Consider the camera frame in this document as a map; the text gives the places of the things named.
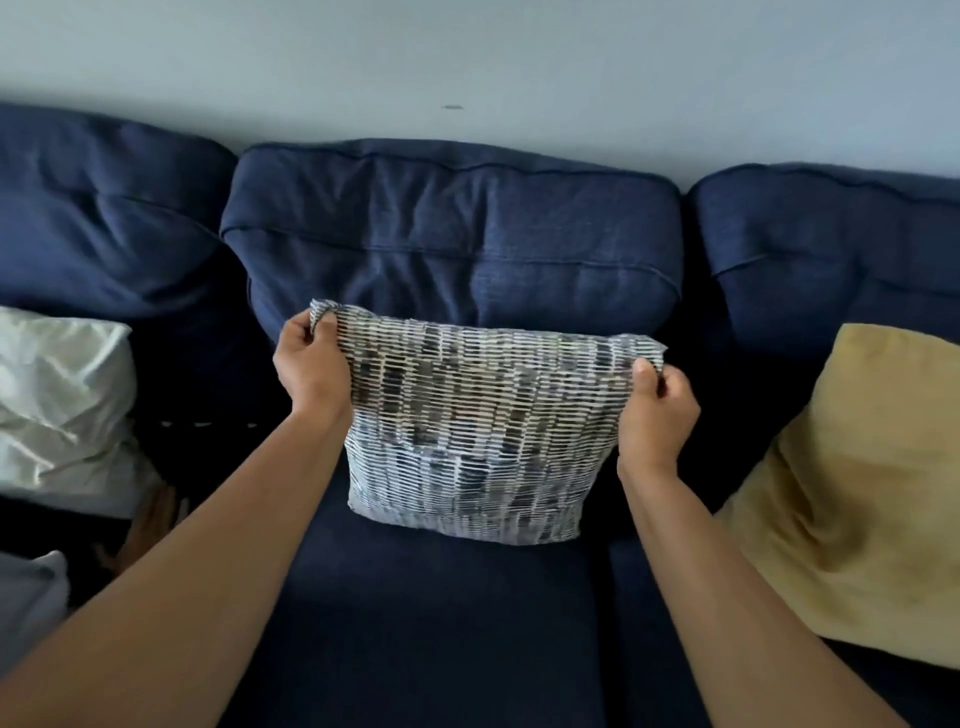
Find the cushion seam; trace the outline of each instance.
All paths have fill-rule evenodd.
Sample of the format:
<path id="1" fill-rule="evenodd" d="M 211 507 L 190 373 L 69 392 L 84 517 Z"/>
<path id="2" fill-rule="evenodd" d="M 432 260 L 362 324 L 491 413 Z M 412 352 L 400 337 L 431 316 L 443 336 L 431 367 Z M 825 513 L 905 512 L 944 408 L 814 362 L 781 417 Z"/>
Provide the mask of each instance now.
<path id="1" fill-rule="evenodd" d="M 60 186 L 51 185 L 51 184 L 44 184 L 44 185 L 41 185 L 40 187 L 43 190 L 60 193 L 64 195 L 85 195 L 86 197 L 105 198 L 108 200 L 122 200 L 124 202 L 135 203 L 137 205 L 152 207 L 154 209 L 160 209 L 165 212 L 170 212 L 174 215 L 177 215 L 178 217 L 181 217 L 184 220 L 187 220 L 193 223 L 194 225 L 199 226 L 205 232 L 208 232 L 214 237 L 217 237 L 219 239 L 219 236 L 217 235 L 217 231 L 215 228 L 209 228 L 205 223 L 201 222 L 197 218 L 191 216 L 186 212 L 183 212 L 182 210 L 176 209 L 175 207 L 169 207 L 167 205 L 162 205 L 160 203 L 150 202 L 149 200 L 142 200 L 137 197 L 131 197 L 130 195 L 119 195 L 112 192 L 101 192 L 100 190 L 95 190 L 95 189 L 90 190 L 90 189 L 78 189 L 75 187 L 60 187 Z M 31 195 L 33 193 L 24 191 L 24 194 Z"/>
<path id="2" fill-rule="evenodd" d="M 398 255 L 408 255 L 408 254 L 417 254 L 417 255 L 432 255 L 434 257 L 443 257 L 450 258 L 454 260 L 470 260 L 477 263 L 483 262 L 492 262 L 492 263 L 515 263 L 515 264 L 528 264 L 528 265 L 584 265 L 590 268 L 604 268 L 612 270 L 630 270 L 630 271 L 643 271 L 645 273 L 651 273 L 654 276 L 662 279 L 670 288 L 673 289 L 674 293 L 680 297 L 680 287 L 675 283 L 669 276 L 667 276 L 663 271 L 658 268 L 646 264 L 646 263 L 607 263 L 601 261 L 593 260 L 559 260 L 559 259 L 549 259 L 549 258 L 518 258 L 518 257 L 508 257 L 505 255 L 465 255 L 462 253 L 451 253 L 446 251 L 433 251 L 423 248 L 386 248 L 381 246 L 373 246 L 367 248 L 355 248 L 350 245 L 344 245 L 341 243 L 330 242 L 326 238 L 321 238 L 319 235 L 313 235 L 310 233 L 302 231 L 287 231 L 279 228 L 264 228 L 260 226 L 231 226 L 229 228 L 224 228 L 221 231 L 221 236 L 226 240 L 227 236 L 231 232 L 235 231 L 264 231 L 272 232 L 280 235 L 288 235 L 293 237 L 298 237 L 301 239 L 314 240 L 321 245 L 325 245 L 329 248 L 336 248 L 337 250 L 348 250 L 354 251 L 356 253 L 396 253 Z"/>
<path id="3" fill-rule="evenodd" d="M 810 253 L 797 253 L 797 252 L 795 252 L 795 251 L 788 251 L 788 252 L 785 252 L 785 253 L 761 253 L 761 254 L 759 254 L 759 255 L 754 255 L 753 257 L 750 257 L 750 258 L 748 258 L 748 259 L 746 259 L 746 260 L 742 260 L 742 261 L 740 261 L 740 262 L 738 262 L 738 263 L 734 263 L 733 265 L 727 266 L 727 267 L 724 268 L 723 270 L 720 270 L 720 271 L 717 271 L 716 273 L 713 273 L 712 276 L 713 276 L 715 279 L 718 279 L 720 276 L 724 275 L 725 273 L 730 273 L 731 271 L 735 271 L 735 270 L 738 270 L 738 269 L 740 269 L 740 268 L 746 268 L 747 266 L 752 265 L 752 264 L 757 263 L 757 262 L 760 262 L 761 260 L 768 260 L 768 259 L 786 259 L 786 258 L 790 257 L 791 255 L 795 255 L 795 256 L 798 256 L 798 257 L 813 258 L 814 260 L 818 260 L 818 261 L 824 262 L 824 263 L 834 263 L 834 264 L 839 264 L 839 265 L 850 266 L 850 267 L 852 267 L 853 269 L 855 269 L 856 274 L 857 274 L 861 279 L 874 280 L 874 281 L 876 281 L 877 283 L 882 283 L 883 285 L 890 286 L 891 288 L 895 288 L 895 289 L 897 289 L 897 290 L 899 290 L 899 291 L 906 291 L 907 293 L 924 293 L 924 294 L 929 295 L 929 296 L 943 296 L 944 298 L 949 298 L 949 299 L 960 299 L 960 294 L 956 294 L 956 293 L 946 293 L 946 292 L 944 292 L 944 291 L 927 290 L 927 289 L 922 289 L 922 288 L 908 288 L 908 287 L 906 287 L 906 286 L 904 286 L 904 285 L 900 285 L 899 283 L 894 283 L 894 282 L 892 282 L 892 281 L 890 281 L 890 280 L 887 280 L 887 279 L 881 278 L 881 277 L 879 277 L 879 276 L 873 275 L 873 274 L 870 272 L 869 269 L 864 268 L 863 266 L 857 265 L 857 264 L 856 264 L 855 262 L 853 262 L 852 260 L 844 260 L 844 259 L 840 259 L 840 258 L 824 257 L 824 256 L 822 256 L 822 255 L 814 255 L 814 254 L 810 254 Z"/>
<path id="4" fill-rule="evenodd" d="M 766 172 L 771 172 L 773 174 L 782 175 L 782 176 L 807 175 L 809 177 L 816 177 L 823 180 L 828 180 L 830 182 L 833 182 L 834 184 L 839 184 L 842 187 L 848 187 L 851 189 L 867 187 L 867 188 L 876 189 L 882 192 L 888 192 L 894 195 L 895 197 L 899 197 L 908 203 L 912 203 L 916 205 L 936 205 L 936 206 L 960 208 L 960 201 L 958 200 L 948 200 L 948 199 L 937 198 L 937 197 L 915 197 L 885 182 L 873 182 L 869 180 L 866 180 L 864 182 L 850 182 L 850 181 L 841 180 L 837 177 L 834 177 L 833 175 L 830 174 L 830 172 L 827 172 L 821 169 L 810 169 L 810 168 L 804 168 L 804 167 L 797 167 L 794 169 L 781 169 L 776 166 L 768 165 L 768 164 L 740 164 L 735 167 L 730 167 L 728 169 L 720 170 L 719 172 L 714 172 L 712 175 L 708 175 L 704 177 L 702 180 L 700 180 L 699 182 L 697 182 L 693 186 L 693 188 L 690 189 L 690 191 L 687 193 L 687 196 L 691 198 L 696 198 L 700 194 L 701 185 L 707 182 L 712 182 L 714 179 L 717 179 L 720 177 L 724 177 L 727 175 L 734 175 L 740 170 L 745 170 L 745 169 L 764 170 Z"/>
<path id="5" fill-rule="evenodd" d="M 666 177 L 663 177 L 652 172 L 637 172 L 629 169 L 540 169 L 540 170 L 525 170 L 520 169 L 519 167 L 514 167 L 512 164 L 507 164 L 505 162 L 480 162 L 478 164 L 473 164 L 469 167 L 454 167 L 449 164 L 445 164 L 441 161 L 430 158 L 422 157 L 404 157 L 398 154 L 391 154 L 389 152 L 367 152 L 363 155 L 351 154 L 350 152 L 345 152 L 340 149 L 332 149 L 328 147 L 302 147 L 296 144 L 256 144 L 248 148 L 243 155 L 241 156 L 241 161 L 248 153 L 254 152 L 259 149 L 277 149 L 277 150 L 286 150 L 290 152 L 309 152 L 311 154 L 328 154 L 336 157 L 343 157 L 347 159 L 353 159 L 354 161 L 362 161 L 369 158 L 384 158 L 392 159 L 395 161 L 402 162 L 416 162 L 422 164 L 430 164 L 435 167 L 440 167 L 445 169 L 448 172 L 475 172 L 480 169 L 506 169 L 511 172 L 517 172 L 521 175 L 529 175 L 532 177 L 538 175 L 569 175 L 569 176 L 581 176 L 581 175 L 597 175 L 600 177 L 636 177 L 638 179 L 648 180 L 650 182 L 663 182 L 665 185 L 669 186 L 671 192 L 675 197 L 680 198 L 680 189 L 674 184 L 671 180 Z"/>

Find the hand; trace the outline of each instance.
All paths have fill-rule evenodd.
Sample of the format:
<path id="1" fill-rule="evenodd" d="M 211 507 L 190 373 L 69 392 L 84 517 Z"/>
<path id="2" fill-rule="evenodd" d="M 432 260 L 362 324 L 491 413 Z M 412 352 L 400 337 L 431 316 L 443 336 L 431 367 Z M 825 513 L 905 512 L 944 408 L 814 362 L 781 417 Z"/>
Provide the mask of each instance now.
<path id="1" fill-rule="evenodd" d="M 280 332 L 274 366 L 295 413 L 332 409 L 352 417 L 350 367 L 337 346 L 337 317 L 326 313 L 310 335 L 310 311 L 294 316 Z"/>
<path id="2" fill-rule="evenodd" d="M 676 477 L 677 457 L 700 417 L 683 372 L 669 364 L 663 379 L 646 359 L 634 362 L 634 392 L 620 415 L 617 472 L 626 484 Z"/>
<path id="3" fill-rule="evenodd" d="M 102 544 L 93 545 L 100 566 L 110 571 L 113 578 L 129 569 L 173 530 L 178 508 L 182 507 L 183 501 L 177 499 L 177 491 L 172 486 L 166 483 L 156 485 L 137 506 L 127 540 L 120 546 L 116 556 L 108 554 Z"/>

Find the silver satin pillow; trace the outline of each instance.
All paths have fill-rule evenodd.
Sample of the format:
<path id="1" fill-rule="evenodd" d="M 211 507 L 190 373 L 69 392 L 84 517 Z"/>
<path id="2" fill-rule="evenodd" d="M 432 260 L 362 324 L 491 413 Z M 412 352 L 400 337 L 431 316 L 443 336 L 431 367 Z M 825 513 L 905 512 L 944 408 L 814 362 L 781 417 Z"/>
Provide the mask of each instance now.
<path id="1" fill-rule="evenodd" d="M 311 327 L 329 310 L 352 375 L 349 507 L 450 536 L 576 538 L 634 360 L 663 365 L 647 336 L 429 324 L 333 301 L 310 304 Z"/>

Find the wrist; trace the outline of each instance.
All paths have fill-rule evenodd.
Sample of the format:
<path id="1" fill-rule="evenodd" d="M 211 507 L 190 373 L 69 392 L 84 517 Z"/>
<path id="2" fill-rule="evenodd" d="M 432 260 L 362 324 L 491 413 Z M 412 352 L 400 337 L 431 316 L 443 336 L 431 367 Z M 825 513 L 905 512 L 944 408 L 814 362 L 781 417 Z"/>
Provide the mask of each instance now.
<path id="1" fill-rule="evenodd" d="M 318 432 L 330 429 L 342 429 L 345 433 L 353 422 L 353 411 L 349 401 L 337 404 L 330 401 L 315 400 L 309 404 L 294 404 L 287 419 L 300 427 Z"/>
<path id="2" fill-rule="evenodd" d="M 641 463 L 621 456 L 620 477 L 624 486 L 640 491 L 680 480 L 676 463 Z"/>

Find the right hand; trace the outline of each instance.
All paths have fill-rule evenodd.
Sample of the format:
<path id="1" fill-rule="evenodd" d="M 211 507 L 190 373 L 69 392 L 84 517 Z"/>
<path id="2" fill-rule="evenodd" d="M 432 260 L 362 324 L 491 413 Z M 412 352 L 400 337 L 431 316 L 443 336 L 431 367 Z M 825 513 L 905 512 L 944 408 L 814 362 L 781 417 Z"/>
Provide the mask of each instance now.
<path id="1" fill-rule="evenodd" d="M 676 477 L 677 457 L 700 417 L 686 375 L 669 364 L 663 380 L 646 359 L 634 362 L 634 392 L 620 415 L 620 479 Z"/>
<path id="2" fill-rule="evenodd" d="M 326 313 L 310 335 L 310 311 L 290 319 L 280 332 L 274 366 L 295 413 L 352 417 L 350 367 L 337 346 L 337 317 Z"/>

